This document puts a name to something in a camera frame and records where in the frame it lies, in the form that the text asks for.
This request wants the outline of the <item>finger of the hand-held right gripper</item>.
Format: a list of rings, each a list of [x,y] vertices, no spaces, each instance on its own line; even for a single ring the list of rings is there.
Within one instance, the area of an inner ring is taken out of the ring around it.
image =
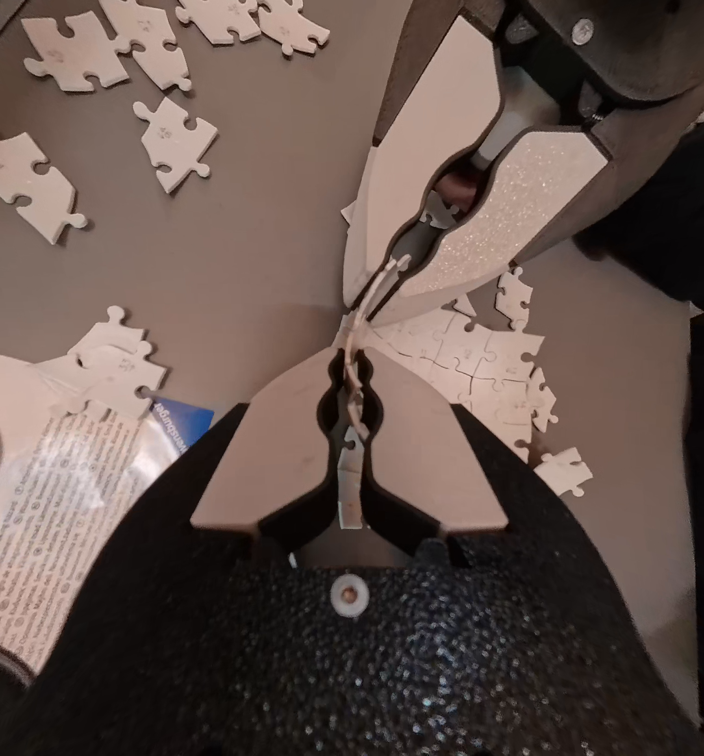
[[[395,119],[376,146],[369,173],[369,200],[374,199],[375,178],[387,184],[380,190],[383,220],[371,215],[367,220],[366,230],[374,232],[368,251],[386,253],[399,233],[421,217],[437,169],[476,143],[497,114],[497,105],[478,105],[464,115],[450,115],[446,106],[424,106]],[[520,134],[493,170],[475,211],[446,230],[431,257],[419,267],[412,264],[379,297],[371,323],[384,326],[428,313],[498,276],[606,163],[581,132]]]
[[[479,145],[502,95],[501,1],[416,1],[406,15],[347,232],[342,298],[357,305],[444,169]]]

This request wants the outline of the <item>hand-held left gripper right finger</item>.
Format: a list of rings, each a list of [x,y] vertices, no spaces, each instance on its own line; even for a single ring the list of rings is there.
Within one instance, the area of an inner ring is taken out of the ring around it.
[[[423,541],[498,533],[508,515],[452,405],[376,348],[359,352],[360,503],[371,529],[414,556]]]

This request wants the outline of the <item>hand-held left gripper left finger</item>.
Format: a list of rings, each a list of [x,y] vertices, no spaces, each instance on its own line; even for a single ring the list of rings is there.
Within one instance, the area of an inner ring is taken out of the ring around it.
[[[282,373],[246,409],[196,506],[194,528],[297,550],[337,515],[339,348]]]

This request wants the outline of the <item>large bowl-shaped puzzle section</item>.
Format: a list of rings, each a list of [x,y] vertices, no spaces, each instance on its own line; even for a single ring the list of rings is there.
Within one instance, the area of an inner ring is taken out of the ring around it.
[[[369,332],[369,318],[378,303],[398,283],[400,272],[408,269],[411,256],[389,259],[363,291],[359,305],[343,321],[338,342],[343,348],[343,379],[346,397],[347,430],[338,460],[338,518],[343,530],[364,526],[360,498],[365,443],[369,429],[363,422],[363,383],[359,377],[357,353]]]

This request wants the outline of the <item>person's right forearm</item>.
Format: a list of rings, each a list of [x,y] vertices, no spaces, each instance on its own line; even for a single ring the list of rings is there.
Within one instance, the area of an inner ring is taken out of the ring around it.
[[[704,311],[704,112],[635,195],[574,241]]]

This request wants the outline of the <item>curved white puzzle section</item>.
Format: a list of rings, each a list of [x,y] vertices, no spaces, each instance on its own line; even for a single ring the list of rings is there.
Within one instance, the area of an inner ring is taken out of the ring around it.
[[[524,462],[533,431],[558,420],[543,369],[524,359],[537,355],[542,336],[491,330],[446,308],[373,331],[376,345],[468,410]]]

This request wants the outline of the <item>loose white puzzle pieces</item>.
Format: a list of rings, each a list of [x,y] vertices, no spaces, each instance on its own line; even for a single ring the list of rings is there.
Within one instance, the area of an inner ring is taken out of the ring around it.
[[[265,2],[258,11],[258,6],[253,2],[250,12],[259,13],[263,33],[273,35],[282,43],[284,54],[291,55],[294,50],[300,51],[300,44],[304,43],[308,45],[301,48],[303,52],[311,52],[312,48],[317,48],[328,37],[328,30],[311,24],[309,19],[302,16],[301,8],[302,2],[279,2],[277,6],[276,3]],[[110,69],[105,63],[111,63],[111,50],[116,54],[120,52],[120,48],[116,41],[106,41],[96,15],[88,12],[66,20],[75,32],[72,38],[65,38],[57,30],[52,18],[28,18],[22,22],[36,50],[45,59],[26,59],[27,69],[36,76],[58,76],[59,79],[63,73],[70,73],[69,78],[74,77],[76,81],[72,79],[70,88],[66,91],[77,91],[72,89],[74,83],[78,84],[85,74],[101,73],[103,84],[117,83],[118,76],[108,79]],[[150,110],[141,101],[135,102],[133,111],[137,118],[147,123],[141,143],[168,194],[177,189],[190,173],[196,172],[204,178],[209,175],[209,167],[201,163],[200,158],[217,137],[215,126],[196,119],[194,129],[187,128],[187,111],[169,98],[163,98],[154,110]],[[499,118],[484,141],[491,142],[494,136],[498,136]],[[35,166],[45,161],[46,157],[26,133],[9,139],[0,138],[1,197],[5,200],[16,199],[18,196],[29,197],[31,204],[18,207],[18,213],[48,241],[54,243],[67,224],[76,226],[79,222],[81,228],[86,219],[73,212],[74,187],[65,176],[55,167],[50,167],[44,175],[36,174]],[[434,201],[437,199],[434,192],[429,194],[422,219],[426,215],[432,220],[437,217],[431,206],[432,196]],[[561,214],[548,226],[558,220]],[[438,225],[436,228],[448,230],[455,225],[457,223],[452,219],[447,220],[446,225]],[[531,243],[539,240],[542,232]],[[412,261],[412,254],[406,254],[411,256],[409,267],[412,264],[418,267]],[[391,258],[399,259],[395,256],[395,249],[389,259]],[[527,302],[527,299],[520,298],[522,287],[517,279],[521,269],[518,268],[513,273],[507,271],[508,266],[500,277],[499,284],[502,288],[497,296],[497,308],[511,318],[513,331],[521,332],[521,328],[527,324],[527,315],[521,308],[521,302]],[[400,278],[405,275],[407,270],[400,272]],[[110,414],[116,413],[130,421],[139,422],[151,411],[152,399],[138,396],[137,391],[158,389],[166,371],[163,367],[149,363],[147,358],[150,344],[143,337],[144,331],[124,324],[123,308],[110,307],[107,318],[107,321],[93,326],[67,354],[31,364],[48,389],[54,393],[54,402],[50,405],[53,417],[63,419],[69,415],[83,414],[101,422]],[[373,331],[375,325],[370,319],[368,326],[369,332],[363,349],[372,347],[387,354],[381,345],[376,345],[377,338]]]

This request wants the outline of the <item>person's right hand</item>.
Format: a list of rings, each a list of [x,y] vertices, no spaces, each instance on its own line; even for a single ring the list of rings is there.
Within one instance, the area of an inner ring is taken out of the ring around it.
[[[433,191],[447,208],[456,207],[468,213],[478,202],[486,184],[484,172],[478,170],[454,171],[444,174],[434,184]]]

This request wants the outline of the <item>white instruction sheet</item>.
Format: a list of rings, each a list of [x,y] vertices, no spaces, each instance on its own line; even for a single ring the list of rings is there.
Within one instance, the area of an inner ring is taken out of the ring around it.
[[[139,422],[58,419],[31,364],[0,355],[0,648],[38,673],[131,506],[213,423],[159,398]]]

